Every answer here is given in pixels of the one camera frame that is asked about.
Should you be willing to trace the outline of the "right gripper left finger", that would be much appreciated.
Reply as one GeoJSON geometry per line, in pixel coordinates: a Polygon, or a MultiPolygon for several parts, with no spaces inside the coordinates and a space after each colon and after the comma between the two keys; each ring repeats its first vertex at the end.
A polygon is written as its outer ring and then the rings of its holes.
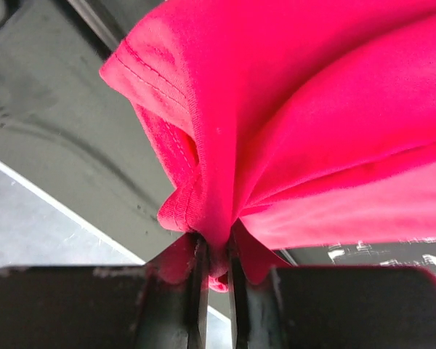
{"type": "Polygon", "coordinates": [[[137,348],[204,348],[209,252],[197,233],[186,233],[146,265],[136,323],[137,348]]]}

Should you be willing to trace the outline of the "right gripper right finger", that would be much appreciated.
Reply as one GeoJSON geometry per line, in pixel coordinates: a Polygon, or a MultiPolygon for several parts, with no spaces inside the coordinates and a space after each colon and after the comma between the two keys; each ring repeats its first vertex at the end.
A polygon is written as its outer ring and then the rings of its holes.
{"type": "Polygon", "coordinates": [[[228,242],[231,321],[235,348],[283,348],[271,270],[292,265],[254,238],[241,221],[228,242]]]}

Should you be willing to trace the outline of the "crimson red t-shirt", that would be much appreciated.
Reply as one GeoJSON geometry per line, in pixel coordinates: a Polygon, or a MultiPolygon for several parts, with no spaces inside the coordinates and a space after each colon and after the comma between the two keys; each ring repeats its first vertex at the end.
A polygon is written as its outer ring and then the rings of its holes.
{"type": "Polygon", "coordinates": [[[436,1],[166,1],[100,75],[215,291],[237,220],[269,249],[436,238],[436,1]]]}

